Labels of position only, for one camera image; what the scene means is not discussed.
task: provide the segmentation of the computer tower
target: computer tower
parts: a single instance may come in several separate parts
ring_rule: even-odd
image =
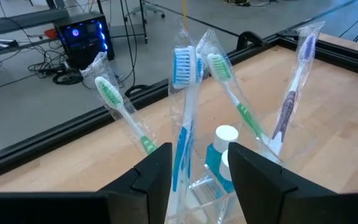
[[[81,70],[93,62],[99,52],[114,59],[106,18],[98,12],[88,12],[53,22],[68,55],[70,65]]]

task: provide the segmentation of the desk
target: desk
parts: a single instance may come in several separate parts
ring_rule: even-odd
[[[327,35],[321,38],[348,44]],[[358,49],[358,44],[350,44]],[[235,65],[237,80],[257,114],[280,106],[294,60],[293,51],[276,46]],[[268,91],[262,91],[262,85]],[[171,141],[168,107],[166,98],[139,111],[160,143]],[[201,86],[199,112],[200,136],[239,120],[212,78]],[[335,192],[358,191],[358,74],[315,60],[295,120],[317,137],[297,173]],[[1,175],[0,192],[100,189],[144,157],[121,124],[107,125]]]

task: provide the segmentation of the blue led light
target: blue led light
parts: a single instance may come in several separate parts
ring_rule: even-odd
[[[73,30],[71,31],[71,33],[72,33],[73,36],[75,36],[75,37],[80,34],[80,32],[78,31],[78,29],[73,29]]]

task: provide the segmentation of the toothbrush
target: toothbrush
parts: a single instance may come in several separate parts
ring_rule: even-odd
[[[224,91],[227,93],[234,106],[237,108],[242,119],[249,125],[257,138],[263,143],[267,144],[269,142],[269,138],[264,133],[258,121],[251,115],[249,109],[246,108],[237,99],[237,97],[229,88],[228,81],[233,78],[234,74],[231,72],[231,69],[224,57],[220,54],[209,54],[206,61],[208,63],[209,69],[211,70],[212,76],[217,79],[217,81],[222,83]]]
[[[132,119],[128,111],[125,109],[124,100],[122,99],[122,96],[117,91],[117,89],[103,77],[96,77],[94,83],[98,88],[99,94],[102,96],[104,102],[106,102],[109,107],[118,110],[122,117],[128,122],[129,126],[132,128],[142,143],[146,153],[149,155],[154,152],[154,150],[157,149],[157,146],[150,140],[149,137],[145,135],[141,128]]]
[[[187,87],[187,90],[185,93],[185,109],[182,116],[182,127],[178,137],[177,151],[173,165],[172,191],[169,199],[168,215],[174,215],[180,212],[177,210],[179,200],[179,193],[177,192],[178,184],[186,184],[181,183],[181,177],[187,175],[187,178],[190,178],[191,174],[191,149],[194,140],[196,94],[203,74],[203,65],[200,58],[200,56],[196,55],[193,46],[174,49],[173,87],[175,89]],[[187,161],[188,167],[187,171],[183,173],[185,161]],[[188,194],[185,195],[185,206],[187,209],[200,206],[199,201],[197,201],[192,192],[188,192]],[[204,212],[197,211],[195,215],[201,223],[207,223],[208,219]]]
[[[299,66],[296,70],[295,77],[290,84],[287,97],[284,99],[280,118],[277,122],[276,128],[273,132],[272,140],[269,142],[269,147],[271,150],[276,153],[276,155],[280,154],[281,148],[283,146],[285,132],[288,127],[288,123],[291,120],[291,117],[294,115],[294,108],[296,109],[297,105],[295,104],[296,98],[299,97],[299,93],[297,93],[297,89],[299,86],[299,82],[301,80],[301,76],[303,70],[306,65],[312,60],[314,45],[316,44],[316,36],[309,35],[306,40],[303,42],[301,49],[298,53],[298,63]]]

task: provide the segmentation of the black metal frame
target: black metal frame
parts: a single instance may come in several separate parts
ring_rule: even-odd
[[[265,38],[262,42],[247,45],[239,38],[238,47],[228,53],[233,65],[247,60],[276,45],[295,50],[297,41],[285,30]],[[316,43],[317,59],[358,73],[358,51],[322,40]],[[168,80],[160,81],[149,90],[137,92],[130,97],[138,110],[168,96]],[[0,175],[26,162],[40,157],[58,147],[72,142],[90,132],[114,122],[104,107],[97,108],[64,124],[42,132],[34,137],[0,150]]]

